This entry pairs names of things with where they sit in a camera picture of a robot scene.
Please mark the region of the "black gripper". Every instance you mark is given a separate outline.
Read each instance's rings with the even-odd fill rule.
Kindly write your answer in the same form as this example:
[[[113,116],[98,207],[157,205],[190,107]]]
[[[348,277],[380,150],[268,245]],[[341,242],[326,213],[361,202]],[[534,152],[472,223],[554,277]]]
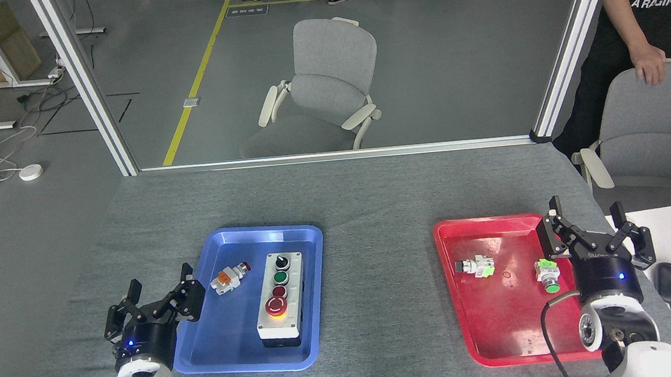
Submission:
[[[615,201],[609,207],[617,232],[605,245],[615,254],[623,241],[629,238],[634,246],[630,255],[602,257],[594,234],[580,229],[564,218],[559,196],[552,196],[548,213],[541,218],[536,233],[545,258],[570,258],[575,277],[575,288],[580,290],[581,306],[598,298],[624,295],[642,303],[644,294],[639,286],[636,269],[643,272],[656,262],[656,253],[650,229],[627,221],[623,205]]]
[[[180,269],[180,282],[155,307],[155,320],[147,309],[138,306],[142,284],[132,279],[120,304],[110,306],[106,317],[105,339],[114,345],[115,370],[135,359],[152,359],[173,366],[178,322],[199,320],[205,287],[193,278],[187,262]]]

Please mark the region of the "person's right hand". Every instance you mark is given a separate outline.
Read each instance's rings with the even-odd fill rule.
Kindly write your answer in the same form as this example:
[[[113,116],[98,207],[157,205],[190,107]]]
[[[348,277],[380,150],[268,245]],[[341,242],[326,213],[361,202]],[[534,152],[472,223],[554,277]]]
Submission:
[[[637,78],[648,85],[658,85],[666,77],[666,55],[662,49],[649,42],[637,42],[629,46],[630,59]]]

